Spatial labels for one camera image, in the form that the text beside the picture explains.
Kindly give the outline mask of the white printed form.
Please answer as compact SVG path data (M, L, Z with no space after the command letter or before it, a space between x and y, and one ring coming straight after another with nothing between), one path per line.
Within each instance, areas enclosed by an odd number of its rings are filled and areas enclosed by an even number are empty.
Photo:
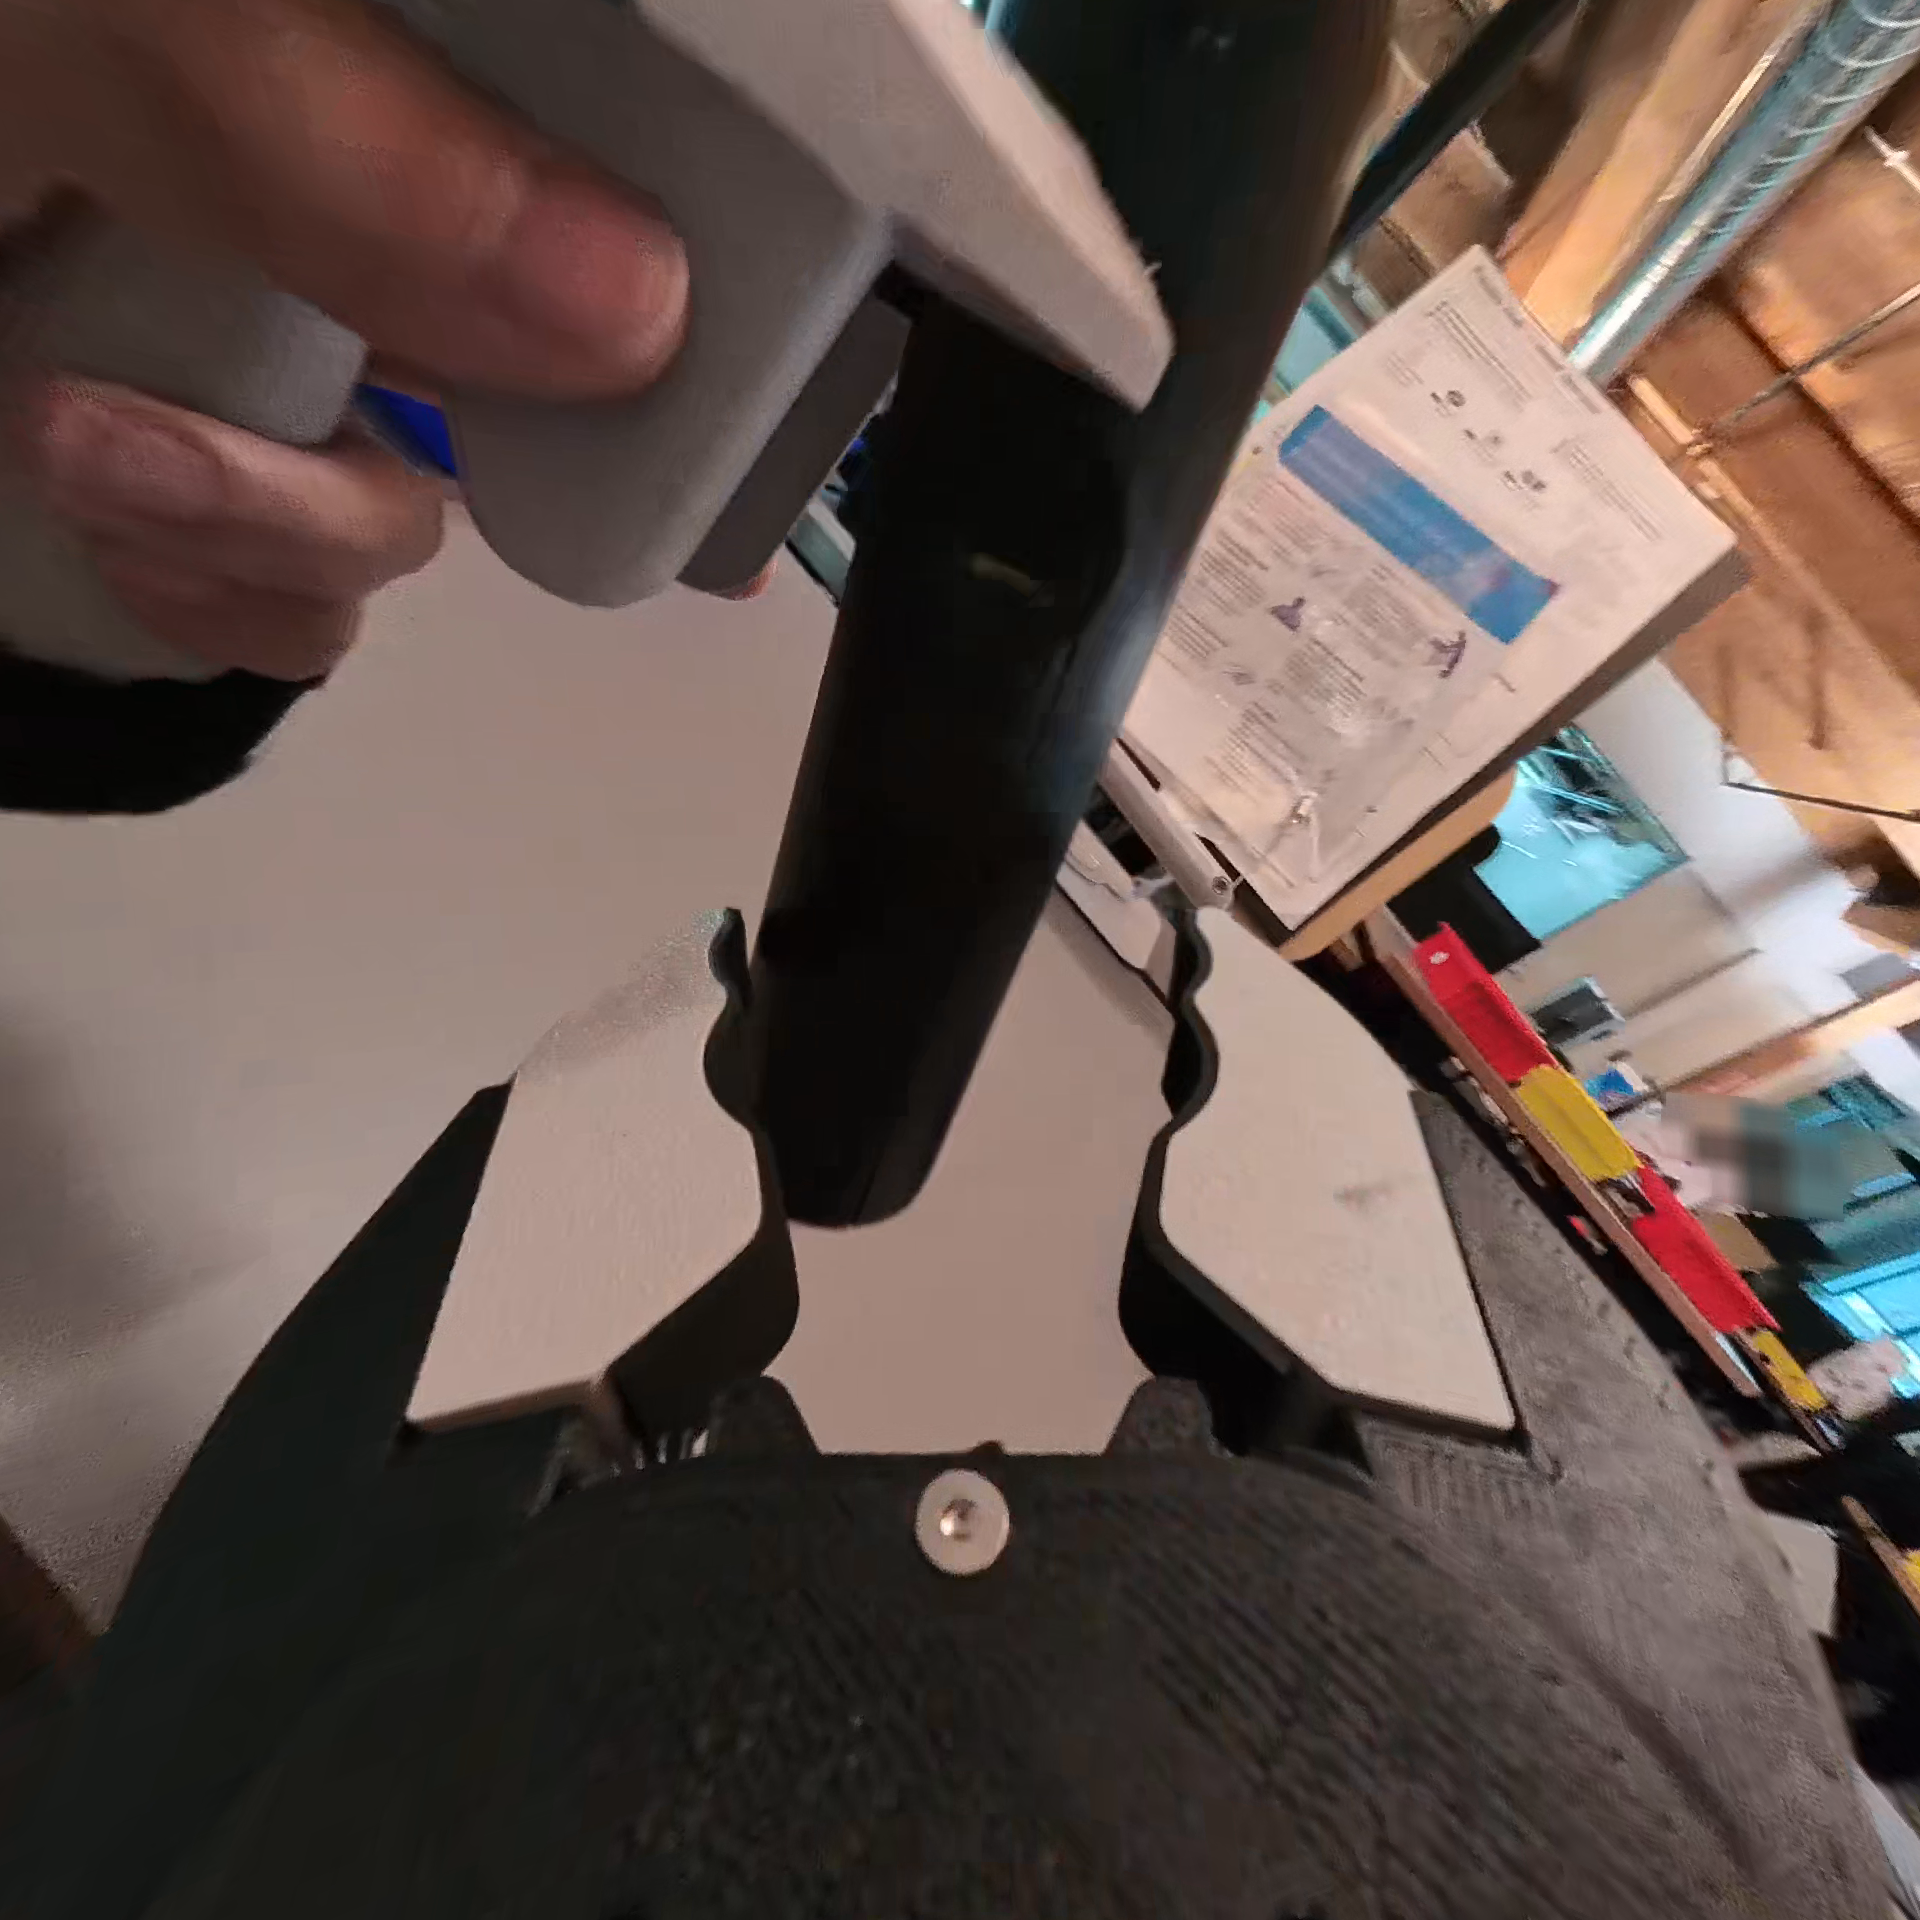
M1745 577L1731 527L1569 363L1484 247L1252 421L1230 475L1260 421L1314 401L1377 421L1459 508L1495 510L1564 592L1307 885L1256 868L1120 728L1122 745L1291 927L1716 611Z

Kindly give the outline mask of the printed instruction sheet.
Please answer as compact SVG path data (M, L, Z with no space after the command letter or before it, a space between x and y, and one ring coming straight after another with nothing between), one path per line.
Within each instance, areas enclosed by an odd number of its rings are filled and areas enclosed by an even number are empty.
M1256 868L1307 885L1562 592L1370 416L1274 413L1122 731Z

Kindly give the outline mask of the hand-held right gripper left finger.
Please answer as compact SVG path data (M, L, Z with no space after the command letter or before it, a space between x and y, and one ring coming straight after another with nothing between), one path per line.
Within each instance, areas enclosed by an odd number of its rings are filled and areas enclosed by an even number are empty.
M745 925L714 910L558 1020L519 1062L407 1420L577 1409L699 1433L801 1317L753 1116Z

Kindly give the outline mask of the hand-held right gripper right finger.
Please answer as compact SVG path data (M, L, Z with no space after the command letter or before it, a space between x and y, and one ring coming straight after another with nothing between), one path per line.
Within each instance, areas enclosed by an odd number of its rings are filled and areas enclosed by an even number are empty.
M1171 1013L1168 1119L1146 1155L1128 1276L1314 1398L1515 1435L1399 1062L1215 908L1175 934Z

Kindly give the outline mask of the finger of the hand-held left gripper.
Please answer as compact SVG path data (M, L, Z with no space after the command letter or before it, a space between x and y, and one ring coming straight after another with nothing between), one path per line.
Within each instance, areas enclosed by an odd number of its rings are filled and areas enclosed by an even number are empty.
M876 295L887 223L686 240L689 320L624 399L448 397L468 516L577 608L745 585L880 404L908 323Z
M960 5L393 5L479 87L668 203L738 110L876 217L903 269L1142 411L1172 355L1076 132Z

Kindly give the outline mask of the red storage bin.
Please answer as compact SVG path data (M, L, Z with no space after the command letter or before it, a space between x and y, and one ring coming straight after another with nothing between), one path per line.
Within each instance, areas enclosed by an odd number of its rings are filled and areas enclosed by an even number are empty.
M1503 1084L1513 1088L1536 1070L1560 1068L1543 1032L1451 923L1441 921L1411 959L1432 1001Z
M1666 1272L1716 1335L1780 1331L1774 1313L1731 1263L1679 1190L1649 1160L1617 1181L1625 1229Z

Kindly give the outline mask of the grey desk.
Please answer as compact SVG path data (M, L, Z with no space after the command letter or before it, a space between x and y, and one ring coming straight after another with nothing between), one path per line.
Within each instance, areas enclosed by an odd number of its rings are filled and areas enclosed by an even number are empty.
M240 1374L467 1096L698 913L760 923L835 608L568 608L465 518L226 791L4 819L4 1520L104 1624ZM1095 1451L1168 1011L1048 903L938 1167L801 1232L835 1451Z

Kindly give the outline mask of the dark brown strip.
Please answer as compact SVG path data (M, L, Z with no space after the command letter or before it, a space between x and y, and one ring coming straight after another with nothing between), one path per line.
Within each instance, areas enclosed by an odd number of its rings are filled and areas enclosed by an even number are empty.
M1155 269L1131 413L954 303L910 335L753 958L784 1209L938 1160L1232 456L1329 261L1385 3L995 5Z

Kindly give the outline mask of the metal ventilation duct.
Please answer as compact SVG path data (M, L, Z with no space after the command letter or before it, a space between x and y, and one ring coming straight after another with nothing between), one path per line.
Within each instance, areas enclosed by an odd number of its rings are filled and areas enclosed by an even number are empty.
M1915 60L1915 3L1816 6L1790 54L1769 68L1753 102L1599 303L1569 348L1569 363L1599 385L1625 373Z

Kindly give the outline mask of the person's left hand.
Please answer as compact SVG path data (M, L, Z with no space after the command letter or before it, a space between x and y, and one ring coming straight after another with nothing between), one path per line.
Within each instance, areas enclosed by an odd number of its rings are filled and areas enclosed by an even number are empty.
M364 5L4 5L4 223L60 196L258 264L396 376L640 392L682 345L666 215ZM134 622L217 669L326 676L441 549L441 491L350 431L300 451L144 392L4 385L4 478Z

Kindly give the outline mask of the yellow storage bin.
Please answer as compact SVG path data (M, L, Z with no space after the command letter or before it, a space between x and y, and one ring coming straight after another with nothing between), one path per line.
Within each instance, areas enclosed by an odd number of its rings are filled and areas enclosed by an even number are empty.
M1795 1414L1808 1420L1834 1417L1835 1407L1828 1395L1814 1381L1808 1368L1788 1350L1778 1331L1746 1327L1740 1342L1767 1381L1769 1391L1788 1406Z
M1527 1119L1584 1181L1640 1181L1641 1155L1572 1072L1554 1062L1534 1065L1512 1093Z

